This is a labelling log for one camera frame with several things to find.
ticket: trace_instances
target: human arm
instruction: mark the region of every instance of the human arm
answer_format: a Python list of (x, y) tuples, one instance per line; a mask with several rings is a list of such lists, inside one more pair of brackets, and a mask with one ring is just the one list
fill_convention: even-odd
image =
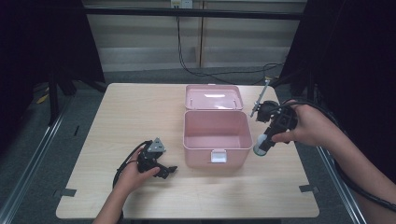
[[(274, 142), (298, 141), (321, 146), (331, 152), (344, 173), (358, 186), (374, 196), (396, 203), (396, 186), (383, 175), (351, 140), (321, 112), (309, 105), (293, 105), (297, 127), (273, 136)], [(361, 211), (368, 223), (394, 223), (396, 213), (357, 195)]]
[(136, 151), (130, 159), (130, 163), (120, 174), (117, 184), (108, 195), (105, 204), (93, 223), (117, 223), (128, 195), (138, 189), (147, 179), (156, 175), (160, 171), (159, 167), (155, 167), (145, 173), (139, 173), (135, 161), (137, 160), (137, 155), (140, 150)]

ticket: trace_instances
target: gray floor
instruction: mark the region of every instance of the gray floor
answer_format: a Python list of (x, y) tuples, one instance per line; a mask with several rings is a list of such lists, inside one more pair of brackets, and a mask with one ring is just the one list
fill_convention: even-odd
[[(261, 69), (249, 68), (249, 71)], [(212, 68), (204, 70), (207, 73), (246, 71), (246, 68)], [(280, 68), (267, 71), (265, 75), (274, 77)], [(257, 82), (263, 72), (252, 74), (218, 75), (232, 83), (249, 85)], [(197, 77), (182, 69), (153, 70), (140, 72), (106, 73), (107, 84), (111, 82), (149, 82), (149, 83), (223, 83), (213, 77)], [(78, 92), (71, 99), (71, 104), (64, 114), (64, 119), (49, 150), (39, 165), (33, 181), (27, 190), (12, 223), (91, 223), (91, 220), (60, 220), (55, 216), (56, 207), (60, 201), (53, 197), (56, 189), (66, 186), (74, 164), (78, 158), (84, 140), (92, 125), (103, 94), (90, 90), (83, 84), (78, 85)], [(280, 100), (290, 97), (287, 86), (276, 89)], [(38, 91), (35, 100), (41, 95)], [(32, 103), (23, 119), (20, 133), (9, 147), (8, 154), (0, 159), (0, 205), (3, 205), (8, 195), (16, 186), (29, 160), (47, 130), (50, 117), (49, 101), (41, 105)], [(316, 218), (283, 219), (281, 223), (353, 223), (345, 209), (334, 184), (314, 147), (296, 144), (302, 159), (306, 174), (311, 185), (320, 189), (316, 194), (320, 214)], [(191, 223), (188, 220), (156, 220), (150, 223)], [(271, 223), (266, 220), (227, 220), (223, 223)]]

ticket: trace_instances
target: hand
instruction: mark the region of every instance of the hand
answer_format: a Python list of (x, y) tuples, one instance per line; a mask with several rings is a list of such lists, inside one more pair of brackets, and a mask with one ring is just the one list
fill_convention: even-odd
[(333, 141), (345, 136), (341, 130), (320, 111), (309, 105), (292, 105), (298, 123), (294, 130), (272, 137), (274, 142), (298, 141), (314, 147), (329, 147)]
[(160, 172), (160, 167), (154, 167), (144, 173), (137, 170), (137, 156), (143, 148), (139, 148), (136, 153), (129, 159), (128, 165), (120, 174), (114, 190), (120, 191), (124, 195), (129, 195), (135, 189), (138, 189), (147, 179)]

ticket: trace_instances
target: box latch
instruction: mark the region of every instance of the box latch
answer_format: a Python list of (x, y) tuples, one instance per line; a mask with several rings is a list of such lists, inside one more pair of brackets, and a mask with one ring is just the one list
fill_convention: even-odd
[(212, 163), (227, 162), (227, 151), (224, 149), (213, 149), (211, 154)]

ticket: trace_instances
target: pink box lid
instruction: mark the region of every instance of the pink box lid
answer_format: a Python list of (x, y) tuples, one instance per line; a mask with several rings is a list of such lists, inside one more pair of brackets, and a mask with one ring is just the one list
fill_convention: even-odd
[(189, 110), (242, 110), (239, 88), (233, 85), (188, 85), (185, 106)]

